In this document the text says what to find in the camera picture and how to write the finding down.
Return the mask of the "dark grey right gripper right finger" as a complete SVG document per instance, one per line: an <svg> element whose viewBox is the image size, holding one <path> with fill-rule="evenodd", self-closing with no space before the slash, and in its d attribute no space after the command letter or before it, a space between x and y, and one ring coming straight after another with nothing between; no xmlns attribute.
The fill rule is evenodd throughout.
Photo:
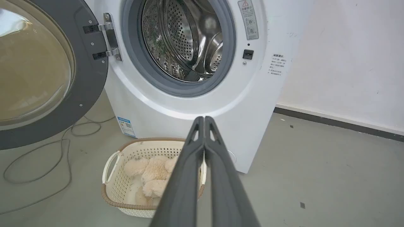
<svg viewBox="0 0 404 227"><path fill-rule="evenodd" d="M211 173L212 225L259 227L260 223L235 169L219 129L210 116L204 120L205 157Z"/></svg>

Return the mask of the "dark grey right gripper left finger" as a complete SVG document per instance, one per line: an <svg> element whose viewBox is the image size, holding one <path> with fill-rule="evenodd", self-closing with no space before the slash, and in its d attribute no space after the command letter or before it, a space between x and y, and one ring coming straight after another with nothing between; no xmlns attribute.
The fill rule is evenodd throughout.
<svg viewBox="0 0 404 227"><path fill-rule="evenodd" d="M204 117L197 117L150 223L151 227L195 227L198 173L204 156Z"/></svg>

